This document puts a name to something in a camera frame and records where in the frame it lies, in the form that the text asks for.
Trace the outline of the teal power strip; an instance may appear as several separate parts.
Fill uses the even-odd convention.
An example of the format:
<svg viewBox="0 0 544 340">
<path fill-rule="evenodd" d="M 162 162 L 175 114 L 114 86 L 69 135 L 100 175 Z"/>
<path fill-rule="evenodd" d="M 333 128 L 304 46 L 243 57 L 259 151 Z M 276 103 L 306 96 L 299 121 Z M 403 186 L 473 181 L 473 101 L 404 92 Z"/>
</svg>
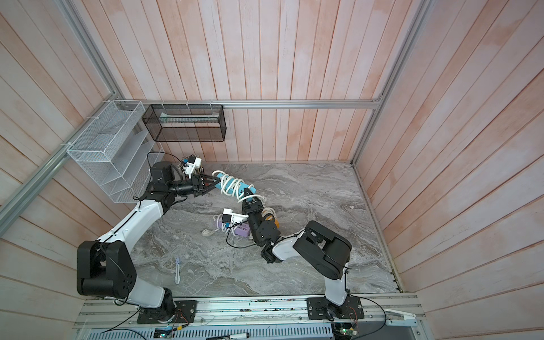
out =
<svg viewBox="0 0 544 340">
<path fill-rule="evenodd" d="M 220 183 L 217 188 L 224 195 L 231 196 L 237 200 L 250 195 L 256 194 L 256 189 L 252 184 L 246 184 L 241 178 L 234 177 L 229 174 L 217 172 L 216 177 L 220 178 Z"/>
</svg>

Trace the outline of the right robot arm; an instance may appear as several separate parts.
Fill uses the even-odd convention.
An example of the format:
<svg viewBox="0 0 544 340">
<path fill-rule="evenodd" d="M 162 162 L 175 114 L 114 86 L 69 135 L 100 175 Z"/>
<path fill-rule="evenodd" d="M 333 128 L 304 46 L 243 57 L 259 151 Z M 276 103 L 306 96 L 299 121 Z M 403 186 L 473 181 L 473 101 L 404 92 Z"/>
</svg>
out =
<svg viewBox="0 0 544 340">
<path fill-rule="evenodd" d="M 261 255 L 267 263 L 280 263 L 300 256 L 324 277 L 324 297 L 307 299 L 308 317 L 331 322 L 345 317 L 348 313 L 346 273 L 352 250 L 350 241 L 315 220 L 301 231 L 282 237 L 276 219 L 263 214 L 264 205 L 258 195 L 252 195 L 246 189 L 241 202 L 252 237 L 262 248 Z"/>
</svg>

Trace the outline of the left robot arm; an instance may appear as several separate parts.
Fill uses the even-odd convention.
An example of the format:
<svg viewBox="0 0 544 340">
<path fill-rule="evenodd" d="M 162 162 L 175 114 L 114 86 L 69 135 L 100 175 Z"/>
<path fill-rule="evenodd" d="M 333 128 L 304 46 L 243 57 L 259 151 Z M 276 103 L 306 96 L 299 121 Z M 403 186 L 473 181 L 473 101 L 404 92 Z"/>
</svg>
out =
<svg viewBox="0 0 544 340">
<path fill-rule="evenodd" d="M 150 168 L 150 182 L 137 205 L 109 232 L 82 242 L 76 254 L 76 290 L 81 296 L 111 298 L 139 307 L 154 322 L 168 323 L 177 315 L 172 291 L 140 278 L 131 252 L 140 238 L 172 206 L 188 197 L 212 191 L 220 178 L 204 174 L 195 157 L 185 162 L 188 174 L 169 161 Z"/>
</svg>

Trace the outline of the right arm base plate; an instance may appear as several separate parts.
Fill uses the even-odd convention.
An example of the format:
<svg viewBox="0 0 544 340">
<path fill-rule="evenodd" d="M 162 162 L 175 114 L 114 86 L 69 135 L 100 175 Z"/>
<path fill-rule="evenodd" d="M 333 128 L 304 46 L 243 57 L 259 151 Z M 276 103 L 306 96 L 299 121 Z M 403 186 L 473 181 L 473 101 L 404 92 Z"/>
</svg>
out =
<svg viewBox="0 0 544 340">
<path fill-rule="evenodd" d="M 338 306 L 325 297 L 308 298 L 307 314 L 310 320 L 359 320 L 364 318 L 364 310 L 359 297 L 348 296 L 344 304 Z"/>
</svg>

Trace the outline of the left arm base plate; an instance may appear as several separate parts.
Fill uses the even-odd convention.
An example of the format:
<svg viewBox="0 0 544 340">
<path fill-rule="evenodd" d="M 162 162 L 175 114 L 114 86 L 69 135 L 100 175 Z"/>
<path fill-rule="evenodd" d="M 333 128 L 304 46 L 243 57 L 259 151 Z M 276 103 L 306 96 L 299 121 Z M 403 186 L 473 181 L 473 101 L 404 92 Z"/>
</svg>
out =
<svg viewBox="0 0 544 340">
<path fill-rule="evenodd" d="M 138 314 L 138 324 L 168 324 L 181 322 L 191 324 L 195 320 L 197 300 L 173 300 L 158 308 L 141 308 Z"/>
</svg>

